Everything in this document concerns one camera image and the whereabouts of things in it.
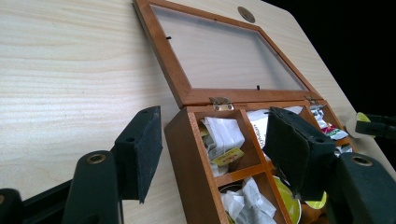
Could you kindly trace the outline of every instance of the wooden box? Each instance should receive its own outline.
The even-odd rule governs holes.
[[[342,129],[328,103],[259,26],[160,0],[134,0],[134,7],[180,108],[164,133],[187,221],[228,223],[219,190],[252,176],[276,207],[276,223],[292,223],[247,112],[301,106],[300,116],[319,129],[311,106],[321,105],[324,119]],[[212,173],[204,117],[236,119],[245,137],[245,155],[226,175]],[[345,144],[348,137],[336,143]],[[300,223],[324,212],[303,205]]]

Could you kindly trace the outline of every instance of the wooden box lid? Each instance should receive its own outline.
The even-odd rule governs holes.
[[[134,6],[179,108],[322,99],[260,26],[162,0]]]

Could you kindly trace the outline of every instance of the wood grain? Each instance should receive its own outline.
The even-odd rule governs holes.
[[[332,106],[355,115],[298,22],[260,0],[173,0],[259,25]],[[110,150],[139,110],[160,105],[163,126],[179,111],[130,1],[0,0],[0,189],[25,200],[72,178],[78,159]],[[373,139],[352,139],[389,162]],[[126,223],[186,223],[168,147],[144,204],[124,202]]]

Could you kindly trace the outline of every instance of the brass hinge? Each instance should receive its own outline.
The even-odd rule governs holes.
[[[311,110],[316,110],[316,109],[321,109],[321,108],[323,108],[323,105],[320,105],[319,102],[318,102],[318,100],[315,99],[314,97],[312,97],[312,96],[305,96],[305,99],[306,99],[307,101],[309,101],[309,104],[311,104],[311,106],[310,106]]]
[[[305,96],[305,99],[306,99],[307,101],[309,101],[309,104],[311,104],[311,105],[318,105],[318,104],[319,104],[318,100],[315,99],[315,98],[312,97],[312,96]]]
[[[227,97],[210,97],[209,99],[216,111],[233,110],[233,102]]]

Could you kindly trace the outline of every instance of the wooden frame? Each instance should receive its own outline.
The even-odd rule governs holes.
[[[165,78],[175,96],[179,108],[185,105],[209,105],[210,97],[224,97],[227,96],[232,102],[275,102],[284,101],[288,98],[290,101],[305,100],[306,97],[315,99],[322,99],[317,91],[305,79],[301,72],[291,63],[286,55],[276,46],[274,41],[262,30],[261,27],[236,21],[230,18],[222,17],[206,11],[195,9],[192,7],[185,7],[179,4],[170,3],[160,0],[134,0],[134,6],[139,19],[142,22],[143,28],[148,35],[148,40],[154,49],[157,59],[160,63],[161,69]],[[164,7],[178,12],[188,13],[192,16],[198,16],[212,21],[223,22],[237,27],[246,28],[252,31],[259,32],[262,37],[268,42],[273,50],[285,62],[289,69],[295,74],[296,78],[300,80],[307,91],[280,91],[280,90],[236,90],[236,89],[194,89],[180,62],[173,52],[171,45],[160,25],[159,20],[154,14],[151,6]]]
[[[164,133],[187,221],[189,223],[228,223],[219,189],[239,183],[247,177],[253,177],[260,192],[276,207],[274,221],[276,223],[292,223],[274,181],[275,167],[271,161],[264,158],[247,112],[268,109],[270,106],[301,106],[303,111],[300,116],[319,129],[310,110],[314,103],[323,105],[325,120],[335,127],[343,129],[328,103],[259,26],[163,0],[134,0],[134,7],[168,85],[179,108],[181,108],[180,112],[165,126]],[[200,19],[222,22],[229,26],[258,33],[266,41],[265,46],[270,46],[271,51],[276,53],[276,58],[280,58],[282,61],[282,65],[288,67],[288,71],[295,75],[293,80],[298,80],[298,84],[304,86],[303,90],[194,88],[191,81],[188,80],[180,59],[174,52],[169,41],[170,38],[167,38],[160,20],[154,12],[154,9],[158,8],[153,9],[153,7],[187,13]],[[215,110],[210,101],[210,98],[213,97],[230,99],[233,102],[233,110]],[[202,125],[201,120],[204,117],[236,119],[246,139],[244,145],[241,146],[241,150],[245,153],[244,157],[238,159],[239,161],[233,161],[230,164],[229,172],[225,175],[213,176],[206,148],[200,135],[199,126]],[[336,141],[337,146],[344,144],[350,144],[348,137]],[[325,211],[312,209],[305,204],[303,219],[300,223],[311,223],[323,213]]]

